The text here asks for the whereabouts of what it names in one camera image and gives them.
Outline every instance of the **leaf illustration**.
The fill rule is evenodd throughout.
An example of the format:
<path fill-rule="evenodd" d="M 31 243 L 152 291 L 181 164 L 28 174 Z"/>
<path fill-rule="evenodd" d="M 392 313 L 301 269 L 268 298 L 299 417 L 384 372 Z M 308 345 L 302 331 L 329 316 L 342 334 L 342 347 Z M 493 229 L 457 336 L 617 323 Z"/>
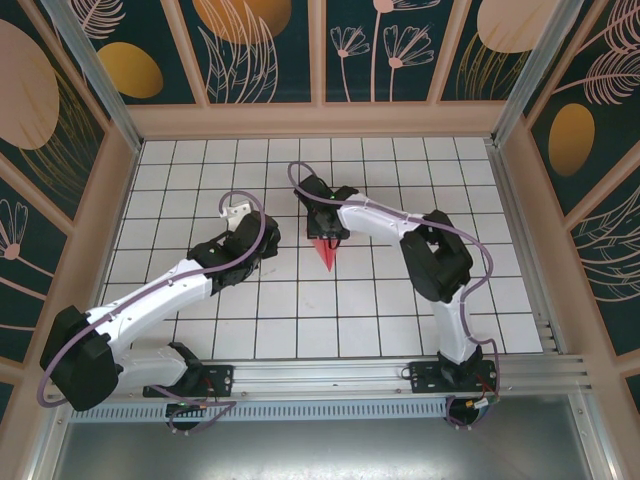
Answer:
<path fill-rule="evenodd" d="M 621 105 L 621 99 L 631 96 L 640 85 L 640 50 L 610 50 L 600 55 L 580 83 L 584 83 L 590 103 Z"/>
<path fill-rule="evenodd" d="M 106 39 L 126 15 L 122 0 L 70 0 L 82 30 L 89 38 Z"/>
<path fill-rule="evenodd" d="M 635 50 L 640 45 L 640 0 L 616 0 L 611 9 L 604 38 L 618 53 Z"/>

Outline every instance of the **flower illustration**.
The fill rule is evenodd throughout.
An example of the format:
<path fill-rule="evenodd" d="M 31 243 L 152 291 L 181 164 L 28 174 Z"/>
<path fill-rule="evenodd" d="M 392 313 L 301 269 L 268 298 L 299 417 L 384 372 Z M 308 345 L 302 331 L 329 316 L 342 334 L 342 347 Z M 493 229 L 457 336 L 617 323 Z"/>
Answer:
<path fill-rule="evenodd" d="M 398 68 L 424 65 L 433 61 L 433 50 L 428 50 L 431 45 L 428 31 L 428 26 L 421 29 L 407 27 L 398 38 L 397 25 L 384 29 L 384 48 L 391 67 L 390 102 L 393 101 L 393 79 Z"/>
<path fill-rule="evenodd" d="M 376 25 L 373 28 L 373 50 L 371 53 L 371 101 L 376 101 L 376 52 L 378 50 L 378 31 L 380 30 L 380 18 L 385 13 L 422 10 L 435 7 L 440 0 L 373 0 L 376 9 Z"/>
<path fill-rule="evenodd" d="M 16 202 L 14 213 L 6 199 L 0 200 L 0 258 L 15 260 L 20 256 L 20 243 L 27 228 L 29 210 Z"/>
<path fill-rule="evenodd" d="M 391 13 L 394 10 L 422 10 L 435 7 L 440 0 L 410 1 L 410 0 L 373 0 L 373 6 L 380 13 Z"/>
<path fill-rule="evenodd" d="M 344 85 L 344 93 L 347 96 L 347 102 L 351 101 L 349 96 L 349 88 L 347 87 L 347 76 L 344 71 L 344 59 L 362 55 L 370 50 L 369 44 L 364 43 L 365 35 L 362 33 L 362 27 L 347 27 L 344 33 L 340 27 L 331 29 L 331 41 L 336 47 L 338 56 L 340 57 L 340 66 L 342 67 L 342 84 Z"/>

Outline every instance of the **purple cable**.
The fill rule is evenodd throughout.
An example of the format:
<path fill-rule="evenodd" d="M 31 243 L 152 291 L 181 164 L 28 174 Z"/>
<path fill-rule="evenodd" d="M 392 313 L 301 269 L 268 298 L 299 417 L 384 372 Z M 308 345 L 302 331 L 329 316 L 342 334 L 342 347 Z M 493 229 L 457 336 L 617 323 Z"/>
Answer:
<path fill-rule="evenodd" d="M 457 228 L 452 227 L 450 225 L 445 225 L 445 224 L 436 223 L 436 222 L 430 222 L 428 220 L 424 220 L 424 219 L 418 218 L 418 217 L 411 217 L 411 216 L 409 216 L 409 214 L 400 215 L 400 214 L 398 214 L 397 211 L 395 211 L 395 210 L 393 210 L 391 208 L 385 207 L 384 205 L 379 205 L 379 204 L 374 203 L 374 202 L 363 202 L 363 201 L 359 201 L 359 200 L 332 200 L 332 199 L 328 199 L 328 198 L 318 197 L 317 195 L 313 195 L 313 194 L 305 191 L 302 187 L 300 187 L 300 185 L 293 178 L 293 174 L 291 173 L 291 170 L 292 170 L 294 165 L 298 165 L 299 167 L 306 168 L 309 172 L 311 172 L 312 175 L 316 175 L 316 172 L 314 172 L 313 168 L 311 168 L 309 165 L 307 165 L 304 162 L 291 162 L 289 164 L 289 166 L 287 167 L 287 175 L 289 177 L 289 181 L 291 182 L 291 185 L 293 185 L 293 188 L 295 188 L 296 191 L 300 192 L 302 195 L 304 195 L 307 198 L 310 198 L 311 200 L 314 200 L 314 201 L 320 202 L 320 203 L 324 203 L 324 204 L 327 204 L 327 205 L 372 208 L 374 210 L 378 210 L 380 212 L 386 213 L 386 214 L 391 215 L 393 217 L 396 217 L 396 218 L 398 218 L 400 220 L 403 220 L 404 222 L 416 223 L 416 224 L 419 224 L 419 225 L 425 225 L 425 226 L 430 227 L 430 228 L 436 228 L 436 229 L 439 229 L 439 230 L 444 230 L 446 232 L 455 233 L 456 235 L 459 235 L 462 238 L 467 239 L 474 246 L 476 246 L 476 247 L 478 247 L 480 249 L 480 252 L 482 253 L 482 255 L 487 259 L 487 273 L 477 283 L 473 284 L 469 288 L 465 289 L 464 292 L 462 292 L 462 295 L 460 296 L 460 319 L 462 320 L 462 328 L 464 329 L 464 333 L 465 333 L 465 335 L 467 336 L 467 338 L 469 340 L 471 340 L 476 345 L 491 344 L 491 346 L 493 347 L 493 356 L 495 358 L 495 365 L 496 365 L 496 388 L 495 388 L 495 393 L 497 395 L 499 390 L 500 390 L 500 360 L 498 358 L 498 345 L 496 344 L 496 341 L 493 338 L 488 338 L 486 340 L 477 340 L 476 338 L 473 337 L 473 335 L 471 335 L 471 331 L 469 330 L 469 325 L 467 324 L 466 311 L 465 311 L 465 301 L 466 301 L 467 297 L 469 295 L 471 295 L 471 293 L 475 292 L 482 285 L 487 283 L 489 281 L 489 278 L 491 278 L 491 275 L 493 273 L 493 258 L 491 257 L 491 254 L 489 253 L 489 250 L 487 250 L 487 247 L 485 247 L 482 243 L 480 243 L 478 240 L 476 240 L 474 237 L 472 237 L 468 233 L 463 232 L 462 230 L 458 230 Z M 451 403 L 453 403 L 453 400 L 455 399 L 455 397 L 450 397 L 450 399 L 451 399 L 451 402 L 447 401 L 447 410 L 446 410 L 446 412 L 447 412 L 447 422 L 449 422 L 452 425 L 455 425 L 455 423 L 452 422 L 452 420 L 455 420 L 455 419 L 451 418 L 450 415 L 449 415 L 449 408 L 451 407 Z"/>
<path fill-rule="evenodd" d="M 249 250 L 247 250 L 244 254 L 242 254 L 241 256 L 239 256 L 238 258 L 236 258 L 235 260 L 232 260 L 231 262 L 225 264 L 225 265 L 219 265 L 217 267 L 211 267 L 211 268 L 203 268 L 200 270 L 192 270 L 190 272 L 184 272 L 181 273 L 179 275 L 176 275 L 174 277 L 168 278 L 167 280 L 164 280 L 163 282 L 160 282 L 156 285 L 152 285 L 149 288 L 143 290 L 142 292 L 138 293 L 137 295 L 131 297 L 129 300 L 122 302 L 122 304 L 118 305 L 116 308 L 114 308 L 110 313 L 107 313 L 106 315 L 104 315 L 102 318 L 100 318 L 99 320 L 97 320 L 96 322 L 87 325 L 85 328 L 83 328 L 82 330 L 80 330 L 78 333 L 76 333 L 73 337 L 71 337 L 71 339 L 64 344 L 64 346 L 58 351 L 58 353 L 56 353 L 56 355 L 53 357 L 53 359 L 51 360 L 51 362 L 49 363 L 49 365 L 47 366 L 46 370 L 44 371 L 44 375 L 42 376 L 42 379 L 40 380 L 40 384 L 38 385 L 38 393 L 37 393 L 37 400 L 38 403 L 45 408 L 54 408 L 54 407 L 58 407 L 60 405 L 63 405 L 67 402 L 66 399 L 62 399 L 62 400 L 58 400 L 57 402 L 48 402 L 45 398 L 44 398 L 44 390 L 47 386 L 47 381 L 51 378 L 51 373 L 53 372 L 53 370 L 55 370 L 55 368 L 58 366 L 58 363 L 60 363 L 60 360 L 62 359 L 62 357 L 64 357 L 67 352 L 76 344 L 78 343 L 85 335 L 87 335 L 89 332 L 95 330 L 96 328 L 98 328 L 100 325 L 102 325 L 105 322 L 111 321 L 115 318 L 116 315 L 118 315 L 119 313 L 121 313 L 124 309 L 126 309 L 127 307 L 133 305 L 135 302 L 137 302 L 138 300 L 141 300 L 142 298 L 146 297 L 147 295 L 150 295 L 151 293 L 155 292 L 156 290 L 159 290 L 160 288 L 163 288 L 167 285 L 172 285 L 174 282 L 177 282 L 178 280 L 182 280 L 183 278 L 187 278 L 187 277 L 192 277 L 194 275 L 204 275 L 207 273 L 215 273 L 215 272 L 220 272 L 222 270 L 226 270 L 228 268 L 234 267 L 236 265 L 238 265 L 239 263 L 244 262 L 247 258 L 249 258 L 249 256 L 251 256 L 253 254 L 253 252 L 256 251 L 256 249 L 258 248 L 258 246 L 260 245 L 260 242 L 262 241 L 262 237 L 264 236 L 264 232 L 266 229 L 266 224 L 267 224 L 267 219 L 266 219 L 266 214 L 264 212 L 264 208 L 262 206 L 262 204 L 260 203 L 260 201 L 253 196 L 251 193 L 249 192 L 245 192 L 243 190 L 233 190 L 230 192 L 225 193 L 222 198 L 220 199 L 220 202 L 218 203 L 218 211 L 220 213 L 222 213 L 222 208 L 223 208 L 223 203 L 224 201 L 231 195 L 243 195 L 245 197 L 247 197 L 249 200 L 251 200 L 254 205 L 256 206 L 256 208 L 258 209 L 258 212 L 260 213 L 260 230 L 258 231 L 258 236 L 256 237 L 255 242 L 253 242 L 253 245 L 251 245 L 251 247 L 249 248 Z M 171 392 L 165 390 L 164 388 L 157 386 L 157 385 L 152 385 L 152 388 L 154 388 L 155 390 L 159 391 L 160 393 L 167 395 L 171 398 L 174 398 L 176 400 L 179 400 L 181 402 L 190 404 L 190 405 L 201 405 L 202 402 L 194 402 L 193 400 L 189 400 L 187 398 L 182 398 L 179 397 L 177 395 L 172 394 Z M 223 410 L 221 414 L 219 414 L 219 416 L 224 415 L 229 409 L 231 409 L 234 405 L 235 402 L 206 402 L 207 406 L 228 406 L 227 409 Z M 214 423 L 214 421 L 209 420 L 208 422 L 206 422 L 207 426 L 210 426 Z"/>

